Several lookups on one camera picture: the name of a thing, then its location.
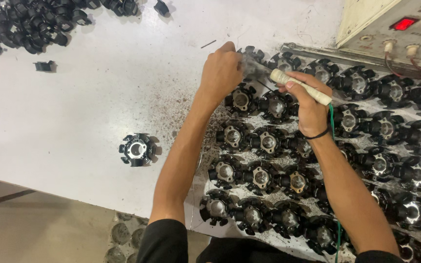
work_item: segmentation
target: concrete floor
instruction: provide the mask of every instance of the concrete floor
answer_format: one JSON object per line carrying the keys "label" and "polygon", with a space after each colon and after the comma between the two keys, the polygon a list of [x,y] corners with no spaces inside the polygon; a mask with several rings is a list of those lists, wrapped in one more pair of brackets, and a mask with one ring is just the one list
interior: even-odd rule
{"label": "concrete floor", "polygon": [[[0,183],[0,196],[22,189]],[[102,263],[114,214],[39,192],[0,203],[0,262]],[[193,263],[209,236],[189,232],[188,240]]]}

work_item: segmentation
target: soldering iron handle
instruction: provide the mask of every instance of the soldering iron handle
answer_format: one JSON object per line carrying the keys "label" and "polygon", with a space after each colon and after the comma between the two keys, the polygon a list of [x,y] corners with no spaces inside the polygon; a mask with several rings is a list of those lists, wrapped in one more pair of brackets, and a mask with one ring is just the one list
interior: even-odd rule
{"label": "soldering iron handle", "polygon": [[277,82],[277,83],[284,84],[284,85],[289,81],[293,81],[295,83],[298,83],[306,89],[308,94],[311,97],[313,97],[313,99],[315,99],[317,102],[319,102],[322,105],[329,105],[329,103],[332,101],[332,98],[329,97],[328,95],[320,92],[319,90],[317,90],[317,89],[315,89],[315,88],[313,88],[309,85],[306,85],[305,83],[303,83],[303,82],[301,82],[297,79],[294,79],[290,76],[287,76],[282,70],[279,70],[279,69],[272,70],[272,73],[270,75],[270,79]]}

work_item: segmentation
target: red digital display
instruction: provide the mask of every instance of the red digital display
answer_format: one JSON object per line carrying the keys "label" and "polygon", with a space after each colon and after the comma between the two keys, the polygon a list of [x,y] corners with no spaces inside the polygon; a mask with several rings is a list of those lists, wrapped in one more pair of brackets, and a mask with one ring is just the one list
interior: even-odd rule
{"label": "red digital display", "polygon": [[393,28],[395,30],[404,31],[409,28],[411,25],[415,24],[419,19],[404,17],[401,20],[394,23],[394,25],[390,26],[389,28]]}

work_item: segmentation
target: black wristband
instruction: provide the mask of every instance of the black wristband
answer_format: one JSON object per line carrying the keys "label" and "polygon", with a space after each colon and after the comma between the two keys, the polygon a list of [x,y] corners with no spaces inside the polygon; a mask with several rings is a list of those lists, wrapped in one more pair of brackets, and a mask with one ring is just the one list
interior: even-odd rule
{"label": "black wristband", "polygon": [[312,139],[316,139],[316,138],[319,138],[319,137],[323,137],[324,135],[326,135],[326,133],[329,131],[329,127],[328,128],[326,128],[326,130],[324,131],[324,132],[322,132],[322,133],[320,133],[320,134],[318,134],[318,135],[316,135],[316,136],[314,136],[314,137],[305,137],[305,139],[307,139],[307,140],[312,140]]}

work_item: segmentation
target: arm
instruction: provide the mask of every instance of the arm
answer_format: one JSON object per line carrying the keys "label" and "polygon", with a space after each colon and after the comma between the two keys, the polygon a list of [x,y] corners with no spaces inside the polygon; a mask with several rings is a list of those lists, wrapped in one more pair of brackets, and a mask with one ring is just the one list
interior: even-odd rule
{"label": "arm", "polygon": [[[311,75],[298,72],[287,75],[332,96],[331,89]],[[327,129],[328,108],[311,98],[303,87],[289,81],[279,91],[288,91],[298,99],[298,127],[305,136],[315,137]],[[357,252],[381,250],[399,256],[396,240],[381,208],[330,133],[309,142],[321,166],[329,203]]]}
{"label": "arm", "polygon": [[153,197],[149,224],[160,219],[184,220],[184,200],[193,182],[199,150],[211,114],[243,79],[241,54],[227,42],[208,56],[201,86],[191,110],[172,145],[160,172]]}

